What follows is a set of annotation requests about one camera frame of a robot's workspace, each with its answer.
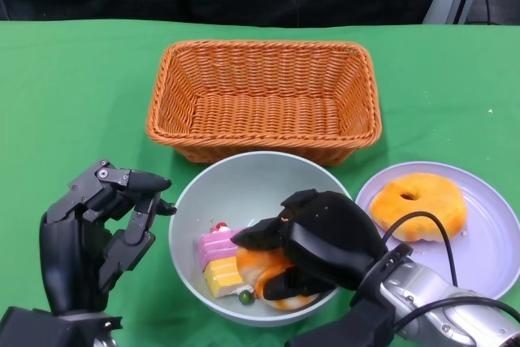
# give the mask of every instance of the robotic arm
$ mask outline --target robotic arm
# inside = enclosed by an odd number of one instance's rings
[[[41,219],[41,274],[51,313],[9,308],[0,346],[115,346],[111,331],[121,328],[121,318],[103,313],[109,292],[154,243],[155,215],[176,212],[160,198],[170,186],[161,176],[118,170],[105,159],[74,179]],[[112,235],[105,222],[132,208],[127,228]]]
[[[405,243],[388,252],[370,218],[345,195],[306,190],[282,206],[278,217],[232,238],[251,250],[282,247],[295,264],[266,283],[264,297],[308,296],[334,285],[356,290],[344,318],[290,340],[288,347],[386,347],[396,333],[428,347],[520,346],[518,312],[446,282],[412,261]]]

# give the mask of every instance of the donut hole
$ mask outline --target donut hole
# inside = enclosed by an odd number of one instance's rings
[[[407,199],[408,201],[417,201],[419,196],[412,193],[403,193],[401,194],[401,198]]]

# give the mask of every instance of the wicker basket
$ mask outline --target wicker basket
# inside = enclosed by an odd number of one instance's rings
[[[188,41],[162,57],[146,131],[196,163],[251,150],[343,162],[381,134],[372,62],[345,42]]]

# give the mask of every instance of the donut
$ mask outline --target donut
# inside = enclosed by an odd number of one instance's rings
[[[468,215],[462,191],[454,182],[421,172],[387,183],[370,204],[372,219],[384,231],[413,211],[432,213],[443,224],[450,239],[462,230]],[[428,217],[406,221],[393,236],[401,241],[443,241],[440,230]]]
[[[275,301],[269,301],[263,297],[263,287],[267,281],[281,274],[292,265],[285,257],[282,249],[252,251],[238,247],[236,251],[236,268],[244,282],[254,288],[260,299],[276,309],[300,309],[318,298],[318,294],[308,297],[296,296]]]

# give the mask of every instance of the green table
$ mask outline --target green table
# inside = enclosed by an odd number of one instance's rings
[[[188,39],[345,40],[371,53],[383,111],[379,143],[331,169],[355,195],[377,171],[433,160],[473,172],[520,212],[520,28],[408,26],[287,30],[144,21],[0,24],[2,239],[0,312],[48,308],[41,283],[38,223],[67,183],[101,157],[117,167],[173,180],[176,200],[204,167],[145,134],[158,61]],[[158,239],[110,296],[123,316],[123,347],[271,346],[338,319],[351,293],[298,324],[261,329],[231,323],[183,286],[168,250],[168,218]],[[113,223],[109,228],[119,226]],[[505,298],[520,310],[520,288]],[[400,339],[394,346],[410,345]]]

